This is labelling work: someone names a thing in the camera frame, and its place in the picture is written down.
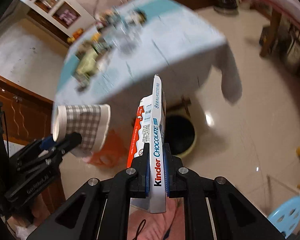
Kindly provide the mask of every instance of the blue plastic stool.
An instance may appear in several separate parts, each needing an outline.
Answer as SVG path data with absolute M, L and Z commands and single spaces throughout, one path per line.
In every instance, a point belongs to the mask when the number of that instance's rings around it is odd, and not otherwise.
M 287 238 L 300 221 L 300 196 L 295 196 L 269 216 L 268 220 Z

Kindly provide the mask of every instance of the wooden table leg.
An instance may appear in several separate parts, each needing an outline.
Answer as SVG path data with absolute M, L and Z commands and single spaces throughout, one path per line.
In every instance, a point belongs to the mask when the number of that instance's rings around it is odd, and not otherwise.
M 276 10 L 272 9 L 272 16 L 271 16 L 271 21 L 270 21 L 270 29 L 269 33 L 267 35 L 266 42 L 263 44 L 261 52 L 260 52 L 260 57 L 265 57 L 268 54 L 270 45 L 274 41 L 278 28 L 280 25 L 280 20 L 281 20 L 281 13 L 277 12 Z

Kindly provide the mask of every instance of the tiled floor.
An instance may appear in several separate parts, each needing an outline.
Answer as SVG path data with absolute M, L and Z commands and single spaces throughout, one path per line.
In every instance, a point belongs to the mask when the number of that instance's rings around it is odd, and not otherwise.
M 192 98 L 190 111 L 199 136 L 194 151 L 183 162 L 201 176 L 226 177 L 269 214 L 290 198 L 291 192 L 276 182 L 269 184 L 267 174 L 292 186 L 300 184 L 300 159 L 295 154 L 300 146 L 300 81 L 280 63 L 259 57 L 258 39 L 268 21 L 257 12 L 241 10 L 238 16 L 226 17 L 208 8 L 198 13 L 228 38 L 243 95 L 236 105 L 228 104 L 220 90 L 221 74 L 211 71 L 206 84 Z M 7 43 L 13 36 L 23 42 Z M 65 49 L 26 20 L 1 39 L 0 53 L 5 61 L 0 64 L 10 69 L 0 69 L 0 74 L 53 99 Z M 22 57 L 11 56 L 11 46 L 18 48 Z M 91 177 L 112 177 L 124 168 L 122 163 L 112 170 L 99 169 L 66 155 L 60 167 L 66 197 Z

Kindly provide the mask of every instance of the white shelf unit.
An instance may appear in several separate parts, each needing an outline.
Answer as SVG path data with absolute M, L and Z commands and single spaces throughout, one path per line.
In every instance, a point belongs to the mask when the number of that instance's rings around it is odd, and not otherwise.
M 30 8 L 38 12 L 40 15 L 42 15 L 49 22 L 54 24 L 57 28 L 59 28 L 69 37 L 72 37 L 72 33 L 74 33 L 77 29 L 83 28 L 85 30 L 95 22 L 95 19 L 76 0 L 58 0 L 58 2 L 48 12 L 46 12 L 36 4 L 37 0 L 20 0 L 20 1 L 22 1 Z M 74 20 L 74 22 L 68 27 L 65 27 L 65 24 L 62 24 L 55 19 L 57 18 L 55 13 L 61 7 L 63 6 L 66 7 L 65 3 L 67 3 L 70 6 L 70 8 L 72 8 L 77 14 L 79 14 L 79 17 L 77 17 L 77 19 Z

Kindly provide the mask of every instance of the gingham pattern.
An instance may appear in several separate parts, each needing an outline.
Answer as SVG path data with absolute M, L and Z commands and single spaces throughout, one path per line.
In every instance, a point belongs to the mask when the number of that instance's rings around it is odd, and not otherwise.
M 96 140 L 101 109 L 98 105 L 66 106 L 66 134 L 78 132 L 82 136 L 80 148 L 91 150 Z

